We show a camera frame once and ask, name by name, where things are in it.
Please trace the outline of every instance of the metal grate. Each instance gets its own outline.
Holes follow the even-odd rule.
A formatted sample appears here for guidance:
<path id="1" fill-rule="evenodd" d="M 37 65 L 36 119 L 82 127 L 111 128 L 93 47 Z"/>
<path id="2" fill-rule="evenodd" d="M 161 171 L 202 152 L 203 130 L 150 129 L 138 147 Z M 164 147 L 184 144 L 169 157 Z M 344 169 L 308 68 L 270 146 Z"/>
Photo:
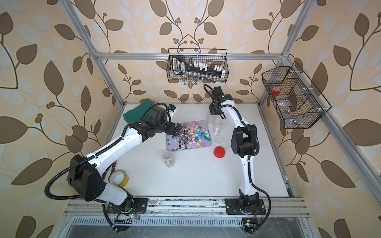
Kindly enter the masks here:
<path id="1" fill-rule="evenodd" d="M 167 77 L 170 83 L 226 83 L 229 75 L 227 50 L 168 49 Z"/>
<path id="2" fill-rule="evenodd" d="M 318 103 L 310 90 L 318 96 L 321 92 L 312 81 L 310 87 L 306 86 L 297 75 L 298 70 L 299 67 L 276 67 L 264 72 L 262 80 L 283 127 L 308 129 L 331 105 L 327 101 L 329 107 L 326 108 Z"/>
<path id="3" fill-rule="evenodd" d="M 103 216 L 75 216 L 73 225 L 109 225 Z M 199 226 L 199 227 L 241 227 L 241 217 L 144 217 L 130 219 L 118 225 L 135 226 Z"/>

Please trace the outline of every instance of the white tabletop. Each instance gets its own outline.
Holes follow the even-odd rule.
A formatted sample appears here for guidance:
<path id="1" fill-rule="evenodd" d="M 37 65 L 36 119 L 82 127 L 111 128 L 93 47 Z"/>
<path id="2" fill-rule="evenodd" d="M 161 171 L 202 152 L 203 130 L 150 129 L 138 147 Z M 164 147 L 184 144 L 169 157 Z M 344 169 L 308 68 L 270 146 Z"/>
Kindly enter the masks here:
<path id="1" fill-rule="evenodd" d="M 127 104 L 123 113 L 138 104 Z M 208 104 L 175 104 L 175 123 L 205 120 Z M 257 127 L 261 145 L 254 157 L 255 184 L 270 196 L 288 197 L 277 161 L 256 104 L 238 104 L 243 118 Z M 120 136 L 127 122 L 120 118 L 113 139 Z M 240 168 L 237 155 L 230 142 L 233 127 L 224 120 L 222 144 L 212 143 L 209 147 L 173 152 L 175 165 L 167 168 L 162 155 L 166 150 L 166 134 L 158 133 L 144 143 L 132 148 L 118 159 L 116 169 L 124 170 L 129 176 L 125 189 L 136 196 L 239 196 Z M 216 158 L 213 150 L 217 146 L 225 149 L 223 158 Z"/>

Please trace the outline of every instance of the green sponge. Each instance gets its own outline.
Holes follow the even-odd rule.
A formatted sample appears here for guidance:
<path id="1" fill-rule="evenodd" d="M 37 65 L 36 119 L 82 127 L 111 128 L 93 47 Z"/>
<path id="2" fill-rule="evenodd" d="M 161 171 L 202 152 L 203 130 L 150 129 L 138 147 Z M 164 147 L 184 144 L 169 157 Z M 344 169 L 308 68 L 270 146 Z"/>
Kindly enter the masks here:
<path id="1" fill-rule="evenodd" d="M 140 120 L 140 118 L 143 116 L 143 113 L 146 112 L 146 110 L 154 104 L 155 103 L 151 100 L 146 100 L 142 102 L 139 106 L 123 114 L 123 118 L 127 123 L 132 124 Z"/>

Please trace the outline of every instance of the black wire basket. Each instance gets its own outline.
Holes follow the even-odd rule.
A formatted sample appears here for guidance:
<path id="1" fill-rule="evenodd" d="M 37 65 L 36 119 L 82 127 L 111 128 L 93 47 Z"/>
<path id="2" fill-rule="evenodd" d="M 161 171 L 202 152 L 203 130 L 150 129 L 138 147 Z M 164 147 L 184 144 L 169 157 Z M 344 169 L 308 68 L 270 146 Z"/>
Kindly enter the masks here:
<path id="1" fill-rule="evenodd" d="M 262 73 L 263 85 L 285 129 L 308 129 L 332 107 L 307 74 L 311 85 L 303 83 L 300 69 L 294 63 Z M 319 103 L 314 95 L 322 96 L 327 104 Z"/>
<path id="2" fill-rule="evenodd" d="M 224 49 L 168 49 L 167 76 L 170 83 L 226 83 L 229 75 Z"/>

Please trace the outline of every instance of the yellow tape roll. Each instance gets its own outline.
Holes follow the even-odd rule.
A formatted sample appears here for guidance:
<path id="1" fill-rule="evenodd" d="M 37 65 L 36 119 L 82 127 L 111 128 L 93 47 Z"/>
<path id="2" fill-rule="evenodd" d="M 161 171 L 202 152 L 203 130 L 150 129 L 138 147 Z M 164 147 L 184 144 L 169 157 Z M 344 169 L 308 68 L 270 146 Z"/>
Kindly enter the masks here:
<path id="1" fill-rule="evenodd" d="M 123 170 L 116 170 L 110 175 L 109 182 L 115 186 L 125 187 L 128 183 L 128 175 Z"/>

